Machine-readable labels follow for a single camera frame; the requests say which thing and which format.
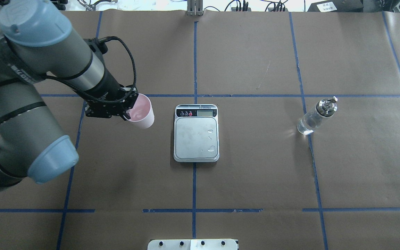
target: scratch mark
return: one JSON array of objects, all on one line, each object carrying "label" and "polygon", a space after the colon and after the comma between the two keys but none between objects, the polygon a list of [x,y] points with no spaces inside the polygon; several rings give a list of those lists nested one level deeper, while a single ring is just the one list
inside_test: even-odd
[{"label": "scratch mark", "polygon": [[268,73],[268,69],[269,69],[270,65],[271,65],[271,60],[269,60],[268,67],[266,68],[265,74],[263,75],[263,79],[262,79],[262,81],[260,81],[259,87],[256,87],[256,90],[258,90],[260,88],[260,86],[262,86],[262,82],[265,81],[265,76],[266,76],[266,73]]}]

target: scale platform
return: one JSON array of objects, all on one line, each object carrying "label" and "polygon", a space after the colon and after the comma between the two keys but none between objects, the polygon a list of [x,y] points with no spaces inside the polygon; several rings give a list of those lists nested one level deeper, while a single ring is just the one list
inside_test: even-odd
[{"label": "scale platform", "polygon": [[178,105],[174,121],[174,159],[181,163],[212,163],[219,157],[217,106]]}]

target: white cup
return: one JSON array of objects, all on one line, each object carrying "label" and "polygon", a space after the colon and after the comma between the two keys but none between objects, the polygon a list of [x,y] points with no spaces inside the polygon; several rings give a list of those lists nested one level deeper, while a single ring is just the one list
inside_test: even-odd
[{"label": "white cup", "polygon": [[133,125],[139,128],[149,128],[154,123],[154,111],[151,100],[143,94],[138,94],[134,107],[129,110],[130,119]]}]

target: bottle cap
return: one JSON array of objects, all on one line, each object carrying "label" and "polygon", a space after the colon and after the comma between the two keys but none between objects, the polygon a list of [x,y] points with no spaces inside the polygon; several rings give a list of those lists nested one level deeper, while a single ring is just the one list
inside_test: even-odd
[{"label": "bottle cap", "polygon": [[332,97],[330,99],[322,99],[320,102],[317,104],[316,109],[319,114],[325,117],[330,117],[332,116],[336,111],[337,111],[337,97]]}]

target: light blue joint cap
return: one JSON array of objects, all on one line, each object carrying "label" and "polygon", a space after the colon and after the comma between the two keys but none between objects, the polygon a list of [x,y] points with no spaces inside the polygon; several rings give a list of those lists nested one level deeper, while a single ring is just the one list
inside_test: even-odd
[{"label": "light blue joint cap", "polygon": [[28,47],[57,44],[72,32],[50,0],[11,0],[0,9],[0,28],[10,41]]},{"label": "light blue joint cap", "polygon": [[78,153],[68,135],[61,136],[30,165],[27,175],[36,183],[43,184],[66,172],[78,162]]}]

